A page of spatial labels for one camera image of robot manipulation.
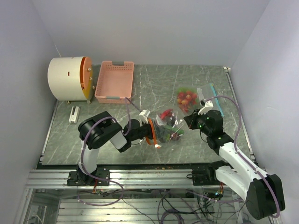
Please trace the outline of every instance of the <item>basket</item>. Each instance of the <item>basket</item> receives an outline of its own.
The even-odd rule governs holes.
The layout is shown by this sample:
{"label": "basket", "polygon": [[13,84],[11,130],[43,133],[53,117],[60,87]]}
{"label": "basket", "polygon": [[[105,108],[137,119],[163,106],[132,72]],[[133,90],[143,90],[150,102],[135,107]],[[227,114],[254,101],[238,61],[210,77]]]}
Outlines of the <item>basket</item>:
{"label": "basket", "polygon": [[95,97],[100,103],[124,104],[131,98],[133,85],[133,62],[103,61]]}

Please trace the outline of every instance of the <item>white cylindrical container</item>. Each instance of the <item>white cylindrical container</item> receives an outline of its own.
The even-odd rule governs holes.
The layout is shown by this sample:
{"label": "white cylindrical container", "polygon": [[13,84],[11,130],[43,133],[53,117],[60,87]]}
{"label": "white cylindrical container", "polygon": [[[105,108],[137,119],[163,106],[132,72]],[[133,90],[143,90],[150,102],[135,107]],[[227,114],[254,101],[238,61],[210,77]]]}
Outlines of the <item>white cylindrical container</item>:
{"label": "white cylindrical container", "polygon": [[61,101],[90,100],[93,76],[89,57],[53,58],[48,68],[48,83],[53,95]]}

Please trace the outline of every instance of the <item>white wall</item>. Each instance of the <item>white wall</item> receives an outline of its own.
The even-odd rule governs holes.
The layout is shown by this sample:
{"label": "white wall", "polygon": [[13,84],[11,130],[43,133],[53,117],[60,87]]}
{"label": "white wall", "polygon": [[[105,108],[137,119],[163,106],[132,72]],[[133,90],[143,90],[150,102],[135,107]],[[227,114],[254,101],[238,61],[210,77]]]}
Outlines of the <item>white wall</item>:
{"label": "white wall", "polygon": [[272,0],[232,67],[257,161],[283,181],[286,224],[298,223],[299,1]]}
{"label": "white wall", "polygon": [[33,0],[62,56],[232,66],[269,0]]}
{"label": "white wall", "polygon": [[0,219],[11,224],[38,162],[55,99],[47,67],[57,57],[30,0],[0,1]]}

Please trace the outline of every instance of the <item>gray marble surface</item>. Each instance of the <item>gray marble surface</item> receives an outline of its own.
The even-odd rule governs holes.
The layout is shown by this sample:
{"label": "gray marble surface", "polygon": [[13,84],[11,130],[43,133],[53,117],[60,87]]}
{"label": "gray marble surface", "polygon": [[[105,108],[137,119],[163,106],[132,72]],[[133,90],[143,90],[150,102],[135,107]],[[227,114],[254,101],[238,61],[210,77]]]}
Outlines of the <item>gray marble surface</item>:
{"label": "gray marble surface", "polygon": [[[94,66],[96,82],[100,67]],[[200,87],[213,83],[218,95],[232,97],[228,79],[220,66],[187,65],[135,65],[132,89],[132,101],[142,109],[163,112],[173,108],[178,111],[178,118],[183,113],[177,107],[176,90],[181,86]],[[224,130],[235,135],[238,114],[235,106],[228,100],[219,101],[224,112]],[[76,124],[69,123],[72,106],[80,107]],[[86,102],[59,102],[57,112],[46,145],[43,165],[73,165],[79,162],[81,144],[78,137],[78,125],[85,119],[103,111],[108,111],[124,127],[128,122],[125,105],[100,104],[95,98],[88,105]],[[130,105],[131,118],[137,118],[139,112]],[[98,164],[166,164],[213,162],[221,158],[200,139],[199,131],[189,130],[182,123],[185,134],[179,141],[163,144],[160,149],[143,141],[132,146],[124,153],[119,153],[110,142],[105,144],[98,156]],[[243,130],[238,139],[239,148],[249,156],[249,148]]]}

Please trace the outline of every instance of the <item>orange strap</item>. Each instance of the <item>orange strap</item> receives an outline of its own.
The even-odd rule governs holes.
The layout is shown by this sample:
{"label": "orange strap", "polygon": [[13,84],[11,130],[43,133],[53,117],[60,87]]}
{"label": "orange strap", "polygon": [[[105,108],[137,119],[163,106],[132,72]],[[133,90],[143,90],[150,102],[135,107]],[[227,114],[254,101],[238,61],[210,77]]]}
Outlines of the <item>orange strap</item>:
{"label": "orange strap", "polygon": [[154,138],[154,143],[151,143],[150,140],[148,139],[148,137],[145,137],[145,140],[146,142],[149,144],[149,145],[153,145],[153,144],[157,144],[157,140],[156,140],[156,133],[155,133],[155,128],[154,128],[154,123],[151,119],[148,119],[149,121],[149,124],[151,126],[151,131],[153,133],[153,138]]}

